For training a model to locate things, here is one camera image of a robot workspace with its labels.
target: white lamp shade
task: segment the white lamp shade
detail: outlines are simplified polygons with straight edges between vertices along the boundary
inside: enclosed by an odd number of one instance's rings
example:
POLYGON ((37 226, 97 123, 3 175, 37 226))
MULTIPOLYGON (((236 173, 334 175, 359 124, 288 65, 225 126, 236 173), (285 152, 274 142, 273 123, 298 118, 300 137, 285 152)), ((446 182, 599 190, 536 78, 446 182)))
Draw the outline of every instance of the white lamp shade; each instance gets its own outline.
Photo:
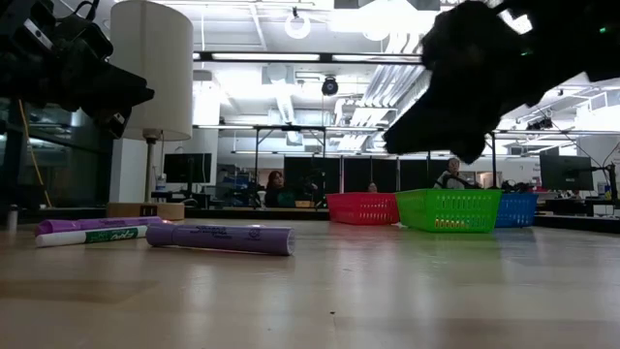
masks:
POLYGON ((124 138, 143 140, 144 132, 163 132, 164 141, 192 138, 193 36, 192 22, 164 5, 128 0, 112 7, 110 63, 155 90, 155 98, 133 109, 124 138))

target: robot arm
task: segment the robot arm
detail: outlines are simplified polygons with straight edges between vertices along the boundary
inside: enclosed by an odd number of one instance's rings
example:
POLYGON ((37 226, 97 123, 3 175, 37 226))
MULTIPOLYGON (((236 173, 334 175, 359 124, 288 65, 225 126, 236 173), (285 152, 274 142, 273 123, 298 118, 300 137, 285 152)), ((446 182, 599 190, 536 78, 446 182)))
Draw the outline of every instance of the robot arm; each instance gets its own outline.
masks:
POLYGON ((620 77, 620 2, 506 0, 491 9, 468 1, 437 16, 422 40, 433 76, 427 92, 385 134, 390 153, 450 150, 466 163, 484 150, 501 117, 585 72, 620 77), (514 32, 498 16, 527 15, 514 32))
POLYGON ((120 138, 132 107, 149 101, 146 80, 108 63, 113 47, 86 17, 53 16, 51 0, 0 0, 0 96, 37 106, 82 108, 120 138))

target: camera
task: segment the camera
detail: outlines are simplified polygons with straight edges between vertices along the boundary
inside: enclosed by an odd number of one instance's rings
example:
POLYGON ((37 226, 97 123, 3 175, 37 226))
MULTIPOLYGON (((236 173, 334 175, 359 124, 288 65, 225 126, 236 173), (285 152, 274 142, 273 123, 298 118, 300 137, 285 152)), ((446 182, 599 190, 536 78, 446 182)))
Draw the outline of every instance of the camera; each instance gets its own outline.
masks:
POLYGON ((327 77, 325 78, 325 82, 323 82, 323 88, 321 88, 324 96, 333 96, 338 93, 338 82, 336 82, 335 77, 327 77))

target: green basket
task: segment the green basket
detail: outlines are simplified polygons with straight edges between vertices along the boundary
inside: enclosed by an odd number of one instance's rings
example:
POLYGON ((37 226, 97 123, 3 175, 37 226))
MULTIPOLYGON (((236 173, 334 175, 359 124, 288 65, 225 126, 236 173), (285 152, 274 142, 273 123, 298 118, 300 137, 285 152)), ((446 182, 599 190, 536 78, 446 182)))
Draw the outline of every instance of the green basket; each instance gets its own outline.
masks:
POLYGON ((400 222, 436 233, 493 231, 501 198, 501 190, 421 189, 396 193, 400 222))

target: ceiling duct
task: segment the ceiling duct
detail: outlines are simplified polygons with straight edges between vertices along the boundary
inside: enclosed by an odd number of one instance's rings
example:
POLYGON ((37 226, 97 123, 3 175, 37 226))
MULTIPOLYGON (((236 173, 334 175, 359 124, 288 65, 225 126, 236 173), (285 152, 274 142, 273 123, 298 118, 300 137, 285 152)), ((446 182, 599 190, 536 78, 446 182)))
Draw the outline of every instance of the ceiling duct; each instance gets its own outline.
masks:
MULTIPOLYGON (((269 64, 263 68, 263 79, 265 76, 269 82, 277 86, 275 88, 275 99, 282 122, 286 124, 295 123, 295 110, 293 109, 290 89, 295 81, 293 68, 280 63, 269 64)), ((303 145, 303 136, 298 132, 287 132, 287 145, 303 145)))

